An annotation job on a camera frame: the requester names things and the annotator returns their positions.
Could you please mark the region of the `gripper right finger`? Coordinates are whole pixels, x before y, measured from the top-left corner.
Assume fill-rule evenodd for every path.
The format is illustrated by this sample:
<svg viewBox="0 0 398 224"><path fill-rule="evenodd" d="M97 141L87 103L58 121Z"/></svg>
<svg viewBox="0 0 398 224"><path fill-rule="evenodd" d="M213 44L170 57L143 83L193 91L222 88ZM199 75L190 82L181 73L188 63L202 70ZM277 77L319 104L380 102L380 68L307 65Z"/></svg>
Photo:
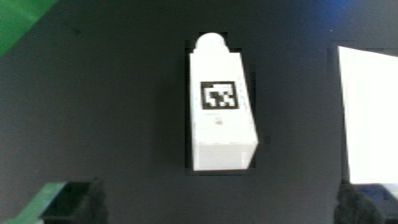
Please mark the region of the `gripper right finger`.
<svg viewBox="0 0 398 224"><path fill-rule="evenodd" d="M334 224L398 224L398 184L341 181Z"/></svg>

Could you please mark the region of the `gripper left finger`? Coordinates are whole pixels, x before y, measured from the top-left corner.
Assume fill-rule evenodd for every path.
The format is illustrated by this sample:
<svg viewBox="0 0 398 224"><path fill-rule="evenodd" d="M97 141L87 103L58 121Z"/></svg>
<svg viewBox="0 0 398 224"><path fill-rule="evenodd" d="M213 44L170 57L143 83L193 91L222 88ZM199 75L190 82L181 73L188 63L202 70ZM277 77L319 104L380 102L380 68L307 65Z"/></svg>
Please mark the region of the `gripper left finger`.
<svg viewBox="0 0 398 224"><path fill-rule="evenodd" d="M49 182L14 218L14 224L108 224L103 182Z"/></svg>

